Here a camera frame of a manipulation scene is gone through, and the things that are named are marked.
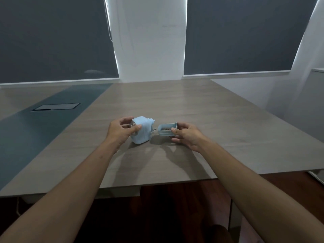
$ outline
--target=person's right arm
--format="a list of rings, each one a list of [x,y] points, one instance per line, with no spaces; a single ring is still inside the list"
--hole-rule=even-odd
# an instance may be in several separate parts
[[[243,165],[195,126],[178,122],[172,141],[199,152],[265,242],[324,242],[324,225],[297,201]]]

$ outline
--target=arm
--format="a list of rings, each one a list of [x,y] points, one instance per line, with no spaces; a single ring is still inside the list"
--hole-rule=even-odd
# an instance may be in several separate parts
[[[199,152],[242,214],[266,242],[323,242],[324,225],[286,193],[240,163],[188,123],[173,142]]]
[[[112,156],[141,128],[123,124],[133,117],[111,122],[104,142],[74,171],[18,218],[0,242],[73,242],[108,168]]]

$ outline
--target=reddish brown wooden floor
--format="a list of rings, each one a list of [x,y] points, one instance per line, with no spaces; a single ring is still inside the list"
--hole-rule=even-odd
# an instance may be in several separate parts
[[[263,177],[324,223],[322,184],[305,172]],[[0,233],[16,220],[16,201],[0,199]],[[209,226],[227,227],[229,201],[219,180],[143,187],[140,197],[95,200],[75,242],[205,242]],[[20,212],[28,208],[20,200]],[[240,242],[259,239],[243,220]]]

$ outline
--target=pencil sharpener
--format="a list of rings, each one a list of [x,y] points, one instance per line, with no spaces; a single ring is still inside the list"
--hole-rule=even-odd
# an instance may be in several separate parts
[[[153,131],[152,125],[154,124],[155,120],[151,118],[146,118],[143,116],[137,117],[132,119],[130,123],[130,127],[141,124],[142,128],[131,135],[132,142],[135,144],[142,144],[147,142],[151,138],[151,133]]]
[[[171,131],[171,128],[177,128],[178,123],[172,123],[172,124],[160,124],[157,128],[157,131],[160,136],[174,136],[174,134]]]

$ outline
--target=person's left arm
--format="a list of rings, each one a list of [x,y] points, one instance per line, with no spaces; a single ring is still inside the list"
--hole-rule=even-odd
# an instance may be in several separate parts
[[[74,171],[18,218],[0,236],[3,242],[73,242],[112,156],[141,125],[123,128],[133,117],[112,121],[104,142]]]

